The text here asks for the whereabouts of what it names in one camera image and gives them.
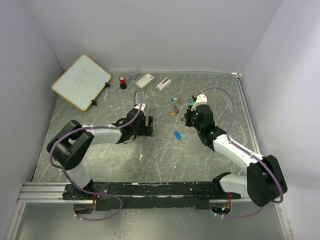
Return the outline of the green tag key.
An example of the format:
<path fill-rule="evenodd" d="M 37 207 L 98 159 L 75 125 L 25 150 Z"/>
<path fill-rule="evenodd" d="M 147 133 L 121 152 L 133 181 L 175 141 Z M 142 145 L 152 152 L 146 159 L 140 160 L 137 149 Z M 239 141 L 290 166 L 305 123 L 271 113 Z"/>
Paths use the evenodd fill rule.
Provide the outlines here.
<path fill-rule="evenodd" d="M 189 99 L 189 100 L 188 100 L 188 105 L 189 105 L 189 106 L 193 106 L 195 103 L 196 103 L 195 100 L 192 100 L 192 99 Z"/>

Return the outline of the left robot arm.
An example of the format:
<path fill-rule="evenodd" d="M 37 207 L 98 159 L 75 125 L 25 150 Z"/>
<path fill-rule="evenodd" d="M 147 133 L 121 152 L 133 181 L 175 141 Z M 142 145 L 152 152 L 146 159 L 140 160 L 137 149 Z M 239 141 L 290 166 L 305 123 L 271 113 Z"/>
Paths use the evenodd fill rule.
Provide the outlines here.
<path fill-rule="evenodd" d="M 151 137 L 153 117 L 146 117 L 145 103 L 137 104 L 126 117 L 104 126 L 82 125 L 76 120 L 69 121 L 46 147 L 50 163 L 64 170 L 81 199 L 89 199 L 94 192 L 93 180 L 82 165 L 90 146 L 99 144 L 126 144 L 137 136 Z"/>

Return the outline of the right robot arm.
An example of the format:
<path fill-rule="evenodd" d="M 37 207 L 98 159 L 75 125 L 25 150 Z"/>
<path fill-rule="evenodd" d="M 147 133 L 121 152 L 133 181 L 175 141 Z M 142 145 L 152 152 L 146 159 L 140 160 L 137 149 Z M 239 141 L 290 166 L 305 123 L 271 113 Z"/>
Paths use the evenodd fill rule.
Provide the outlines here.
<path fill-rule="evenodd" d="M 224 173 L 216 177 L 218 183 L 212 186 L 216 198 L 223 199 L 232 192 L 248 196 L 259 207 L 283 198 L 288 187 L 275 156 L 257 154 L 228 137 L 226 131 L 215 125 L 213 111 L 207 104 L 189 105 L 184 119 L 187 127 L 195 128 L 204 146 L 232 160 L 246 174 Z"/>

